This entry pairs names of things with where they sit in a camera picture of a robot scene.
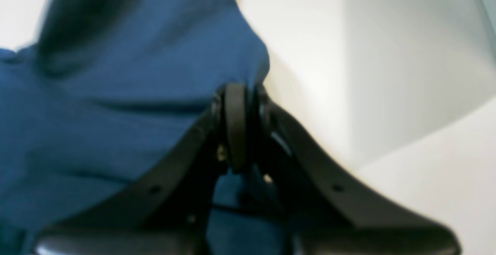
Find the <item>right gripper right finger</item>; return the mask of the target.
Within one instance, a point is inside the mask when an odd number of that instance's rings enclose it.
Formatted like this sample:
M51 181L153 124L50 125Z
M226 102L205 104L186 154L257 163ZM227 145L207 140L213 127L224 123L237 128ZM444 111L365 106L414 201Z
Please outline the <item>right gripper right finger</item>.
M288 213L292 255L459 255L445 225L389 200L329 156L266 89L253 93L259 161Z

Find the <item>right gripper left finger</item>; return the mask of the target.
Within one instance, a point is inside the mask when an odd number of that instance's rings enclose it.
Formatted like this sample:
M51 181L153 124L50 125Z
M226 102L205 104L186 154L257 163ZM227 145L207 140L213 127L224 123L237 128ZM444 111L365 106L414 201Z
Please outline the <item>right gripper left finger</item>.
M172 151L129 187L44 229L34 255L207 255L218 178L247 160L247 91L228 84Z

